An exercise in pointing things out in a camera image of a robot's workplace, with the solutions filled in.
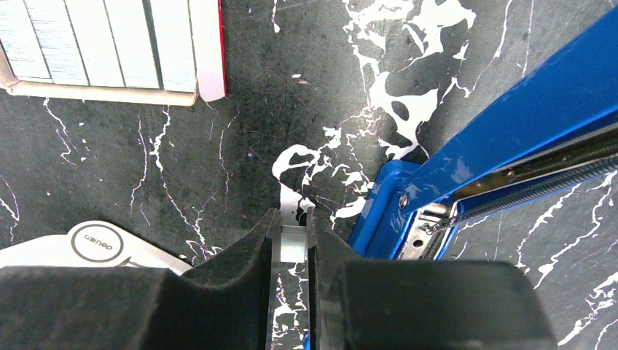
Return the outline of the silver staple strip tray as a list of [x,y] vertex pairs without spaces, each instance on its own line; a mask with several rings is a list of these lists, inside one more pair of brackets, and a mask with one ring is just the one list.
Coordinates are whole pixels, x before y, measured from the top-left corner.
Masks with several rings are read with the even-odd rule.
[[225,97],[219,1],[3,1],[13,96],[190,106]]

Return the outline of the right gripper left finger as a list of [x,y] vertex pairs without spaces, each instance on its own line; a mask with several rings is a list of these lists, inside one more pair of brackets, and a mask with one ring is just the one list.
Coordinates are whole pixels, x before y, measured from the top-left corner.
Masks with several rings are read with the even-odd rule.
[[281,213],[176,274],[150,267],[1,269],[3,349],[268,349]]

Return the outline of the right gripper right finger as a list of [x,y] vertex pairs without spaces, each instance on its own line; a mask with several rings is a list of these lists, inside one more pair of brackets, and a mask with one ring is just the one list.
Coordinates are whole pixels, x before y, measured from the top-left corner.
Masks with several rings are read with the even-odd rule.
[[308,349],[556,349],[529,280],[505,262],[361,257],[308,209]]

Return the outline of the grey staple strip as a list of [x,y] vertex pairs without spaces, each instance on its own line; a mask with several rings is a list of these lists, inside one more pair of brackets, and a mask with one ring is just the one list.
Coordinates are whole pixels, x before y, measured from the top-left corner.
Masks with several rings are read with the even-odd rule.
[[305,263],[308,234],[305,226],[281,226],[281,262]]

